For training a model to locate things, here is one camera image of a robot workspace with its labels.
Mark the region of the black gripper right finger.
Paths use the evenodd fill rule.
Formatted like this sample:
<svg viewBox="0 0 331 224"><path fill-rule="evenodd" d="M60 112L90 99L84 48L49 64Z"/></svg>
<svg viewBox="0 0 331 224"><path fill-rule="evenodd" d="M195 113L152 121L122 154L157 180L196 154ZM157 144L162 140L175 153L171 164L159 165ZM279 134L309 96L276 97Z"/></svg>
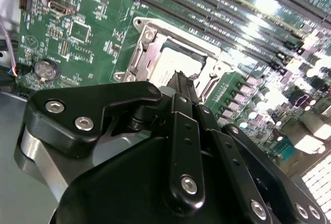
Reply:
<svg viewBox="0 0 331 224"><path fill-rule="evenodd" d="M237 126L220 128L198 104L194 78L185 80L207 147L220 163L235 223L326 223L321 209Z"/></svg>

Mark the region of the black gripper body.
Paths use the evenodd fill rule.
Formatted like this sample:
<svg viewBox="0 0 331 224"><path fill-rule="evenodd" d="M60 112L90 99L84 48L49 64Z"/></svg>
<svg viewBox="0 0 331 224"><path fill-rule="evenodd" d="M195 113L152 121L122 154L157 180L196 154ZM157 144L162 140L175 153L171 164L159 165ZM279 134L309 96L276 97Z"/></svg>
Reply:
<svg viewBox="0 0 331 224"><path fill-rule="evenodd" d="M66 189L56 223L251 223L249 201L237 198L224 169L203 155L206 197L191 216L166 205L168 141L149 138L76 178Z"/></svg>

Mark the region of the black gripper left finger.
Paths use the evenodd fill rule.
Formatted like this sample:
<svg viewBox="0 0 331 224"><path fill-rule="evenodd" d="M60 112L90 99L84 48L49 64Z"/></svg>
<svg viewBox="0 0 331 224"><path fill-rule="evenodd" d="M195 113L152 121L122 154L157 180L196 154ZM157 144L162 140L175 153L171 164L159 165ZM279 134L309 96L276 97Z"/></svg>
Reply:
<svg viewBox="0 0 331 224"><path fill-rule="evenodd" d="M204 172L187 78L176 72L161 89L140 81L35 92L23 115L21 153L59 206L80 175L142 141L165 138L165 203L172 210L199 210L205 203Z"/></svg>

